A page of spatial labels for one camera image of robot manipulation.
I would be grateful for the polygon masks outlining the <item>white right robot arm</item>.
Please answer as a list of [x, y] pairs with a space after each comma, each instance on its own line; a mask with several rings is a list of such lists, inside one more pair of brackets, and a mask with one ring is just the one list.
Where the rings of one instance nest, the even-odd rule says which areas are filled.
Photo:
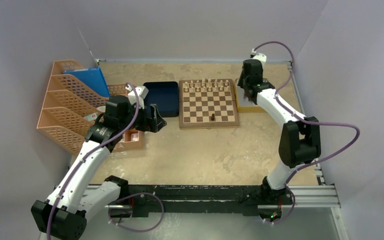
[[281, 128], [280, 161], [260, 186], [262, 200], [272, 204], [285, 193], [291, 176], [321, 155], [318, 119], [295, 111], [279, 96], [275, 87], [263, 79], [262, 60], [244, 60], [237, 85], [243, 89], [245, 99], [265, 110]]

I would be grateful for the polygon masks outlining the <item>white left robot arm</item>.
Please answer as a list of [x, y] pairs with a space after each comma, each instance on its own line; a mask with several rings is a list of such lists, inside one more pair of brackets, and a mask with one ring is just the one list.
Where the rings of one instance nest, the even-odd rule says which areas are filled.
[[133, 205], [133, 198], [148, 195], [147, 192], [131, 193], [128, 181], [113, 175], [94, 193], [87, 196], [84, 193], [125, 132], [136, 129], [157, 133], [166, 124], [156, 104], [150, 105], [150, 117], [147, 117], [139, 103], [130, 103], [126, 96], [111, 96], [105, 112], [99, 114], [89, 128], [74, 165], [45, 201], [36, 200], [32, 205], [31, 213], [38, 229], [48, 240], [78, 240], [88, 221], [105, 205], [113, 202]]

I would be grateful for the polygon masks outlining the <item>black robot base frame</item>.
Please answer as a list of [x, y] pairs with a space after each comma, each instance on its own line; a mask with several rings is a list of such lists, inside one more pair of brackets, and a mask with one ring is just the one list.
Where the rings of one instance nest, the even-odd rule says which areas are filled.
[[241, 214], [269, 219], [282, 214], [292, 204], [292, 193], [285, 190], [274, 199], [261, 196], [261, 185], [144, 185], [131, 184], [121, 190], [111, 205], [132, 210], [134, 218], [150, 213]]

